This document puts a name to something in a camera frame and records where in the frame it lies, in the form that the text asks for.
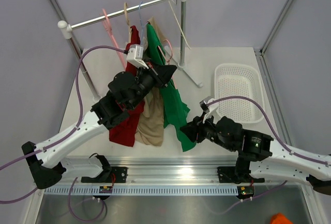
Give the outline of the green t shirt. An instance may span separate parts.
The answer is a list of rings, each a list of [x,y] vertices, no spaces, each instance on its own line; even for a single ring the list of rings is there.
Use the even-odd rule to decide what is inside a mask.
[[[146,25],[146,34],[148,41],[148,47],[146,49],[147,56],[153,63],[164,66],[166,61],[162,56],[162,52],[165,52],[165,50],[151,24]],[[168,125],[174,126],[177,139],[181,143],[183,152],[193,149],[195,143],[191,142],[180,130],[182,126],[187,124],[187,116],[190,109],[182,102],[179,91],[174,86],[173,80],[168,83],[167,87],[161,88],[160,93],[163,99],[164,128]]]

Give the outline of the beige t shirt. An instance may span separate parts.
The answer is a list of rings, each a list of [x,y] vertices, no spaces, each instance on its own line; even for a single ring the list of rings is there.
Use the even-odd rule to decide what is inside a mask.
[[[146,27],[147,45],[145,57],[156,63],[164,62],[158,46],[166,40],[166,37],[157,25],[155,18],[148,20]],[[135,140],[146,145],[161,146],[164,133],[163,99],[159,88],[154,87],[144,98],[144,110],[140,114]]]

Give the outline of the blue wire hanger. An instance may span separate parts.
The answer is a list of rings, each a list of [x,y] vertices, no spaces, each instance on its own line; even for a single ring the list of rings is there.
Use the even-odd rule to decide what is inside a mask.
[[[143,41],[144,41],[144,23],[143,23],[143,18],[142,18],[142,14],[141,14],[141,8],[142,8],[143,3],[144,2],[141,1],[139,3],[139,7],[138,7],[139,21],[140,21],[140,26],[141,26],[141,32],[140,32],[141,44],[143,44]]]

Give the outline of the red t shirt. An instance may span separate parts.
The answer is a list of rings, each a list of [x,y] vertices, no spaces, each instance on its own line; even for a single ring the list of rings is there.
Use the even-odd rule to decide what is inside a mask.
[[[132,44],[140,43],[141,41],[139,37],[139,31],[137,30],[136,26],[133,25],[130,27],[130,39],[126,45],[125,50],[129,50]],[[137,130],[140,114],[144,110],[144,104],[144,101],[142,101],[134,110],[129,110],[129,116],[123,122],[109,131],[109,140],[111,142],[128,147],[134,146],[135,133]]]

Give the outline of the beige wooden hanger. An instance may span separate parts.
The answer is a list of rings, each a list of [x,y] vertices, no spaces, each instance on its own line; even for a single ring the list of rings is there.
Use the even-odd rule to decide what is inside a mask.
[[[131,43],[131,32],[132,32],[132,29],[131,29],[130,19],[128,17],[127,8],[128,8],[128,5],[127,5],[126,2],[124,2],[124,16],[125,16],[126,24],[127,24],[127,27],[128,27],[128,42]]]

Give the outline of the pink wire hanger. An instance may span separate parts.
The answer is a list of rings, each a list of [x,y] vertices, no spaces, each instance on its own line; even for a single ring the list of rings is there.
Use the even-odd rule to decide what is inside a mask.
[[[173,58],[173,49],[172,49],[172,45],[169,42],[169,40],[165,39],[163,41],[165,43],[165,46],[162,48],[161,46],[158,46],[158,50],[161,53],[161,56],[163,57],[165,63],[167,65],[170,64],[171,59]]]

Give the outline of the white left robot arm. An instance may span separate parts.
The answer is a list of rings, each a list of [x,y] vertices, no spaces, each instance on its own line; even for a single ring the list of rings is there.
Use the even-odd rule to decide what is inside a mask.
[[[108,92],[77,124],[40,143],[26,142],[23,154],[38,189],[47,189],[64,177],[84,177],[93,182],[106,182],[112,172],[103,155],[70,160],[67,155],[95,136],[111,130],[129,117],[154,87],[169,85],[176,71],[174,65],[148,63],[137,76],[120,72],[108,84]]]

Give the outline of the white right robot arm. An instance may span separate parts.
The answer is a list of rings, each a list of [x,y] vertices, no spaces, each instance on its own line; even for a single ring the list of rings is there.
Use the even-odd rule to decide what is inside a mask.
[[[180,128],[193,143],[209,140],[222,148],[236,152],[238,158],[230,173],[219,170],[227,182],[258,183],[266,179],[293,181],[310,185],[314,191],[330,195],[330,156],[318,163],[321,155],[304,159],[296,151],[287,151],[279,142],[264,133],[244,129],[242,124],[222,117],[203,121],[197,116]]]

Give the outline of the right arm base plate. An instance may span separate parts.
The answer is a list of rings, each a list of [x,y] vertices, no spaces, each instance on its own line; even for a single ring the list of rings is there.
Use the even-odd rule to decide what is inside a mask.
[[[234,166],[220,166],[217,168],[217,175],[219,183],[264,183],[264,178],[253,178],[249,174],[243,177],[239,177],[235,174]]]

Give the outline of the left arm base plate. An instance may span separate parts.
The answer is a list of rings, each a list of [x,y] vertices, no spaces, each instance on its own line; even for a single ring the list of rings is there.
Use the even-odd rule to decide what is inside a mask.
[[[115,179],[114,183],[124,184],[127,180],[128,168],[122,166],[114,166],[112,167],[111,173],[109,176],[103,181],[104,183],[112,183],[113,179]]]

